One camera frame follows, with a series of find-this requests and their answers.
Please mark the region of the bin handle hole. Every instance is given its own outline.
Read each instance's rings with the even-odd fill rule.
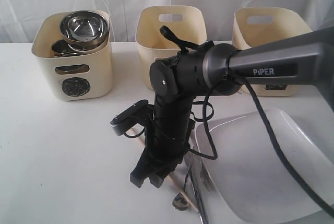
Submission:
[[[57,74],[81,74],[90,70],[90,67],[86,64],[71,65],[71,66],[58,66],[54,68]]]
[[[160,22],[181,22],[183,20],[182,14],[160,14]]]
[[[271,16],[249,16],[247,18],[247,24],[271,24]]]

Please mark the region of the cream storage bin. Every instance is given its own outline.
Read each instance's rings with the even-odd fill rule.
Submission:
[[[160,15],[181,15],[181,21],[161,21]],[[202,44],[207,33],[202,12],[192,6],[152,6],[144,9],[139,18],[136,43],[145,85],[152,89],[149,70],[151,64],[162,58],[176,55],[180,50],[176,44],[165,39],[159,29],[169,27],[175,35],[186,41]]]
[[[310,27],[294,11],[279,7],[248,7],[235,12],[232,44],[238,49],[298,36],[311,32]],[[298,86],[252,85],[259,96],[290,96]]]
[[[110,23],[109,16],[103,11],[100,13]],[[51,49],[52,44],[62,39],[59,31],[59,23],[68,13],[59,13],[46,18],[39,29],[32,53],[43,71],[54,95],[61,100],[79,100],[102,96],[108,93],[113,84],[111,44],[109,36],[102,43],[104,47],[98,52],[55,58]],[[56,67],[71,65],[87,65],[82,73],[59,74]]]

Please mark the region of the wooden stick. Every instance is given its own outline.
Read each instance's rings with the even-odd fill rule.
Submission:
[[[131,135],[136,135],[137,133],[133,130],[133,128],[130,128],[128,131]],[[145,146],[144,141],[140,138],[136,138],[143,146]],[[167,178],[174,184],[176,189],[179,191],[179,193],[186,199],[186,201],[192,206],[192,208],[196,211],[199,212],[197,206],[193,203],[193,201],[188,197],[186,192],[183,191],[183,189],[177,184],[177,182],[173,179],[173,177],[169,174],[167,175]]]

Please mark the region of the square white plate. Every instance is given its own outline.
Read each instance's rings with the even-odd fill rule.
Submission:
[[[328,204],[334,203],[334,165],[282,110],[265,109],[285,156]],[[258,112],[209,122],[217,160],[203,159],[218,192],[242,220],[284,223],[320,210],[277,157]],[[199,150],[212,154],[204,126]]]

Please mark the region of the white table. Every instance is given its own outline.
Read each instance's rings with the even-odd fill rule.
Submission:
[[[168,180],[160,189],[129,181],[142,147],[117,137],[109,122],[140,99],[153,103],[135,43],[112,44],[110,93],[72,102],[52,95],[31,46],[0,44],[0,223],[200,223],[194,211],[173,209],[176,190]],[[334,162],[334,113],[315,88],[260,100],[291,115]],[[215,119],[256,110],[247,94],[210,101]],[[194,111],[200,115],[199,106]],[[223,202],[216,207],[225,214],[211,223],[243,223]],[[292,223],[314,222],[332,220],[318,212]]]

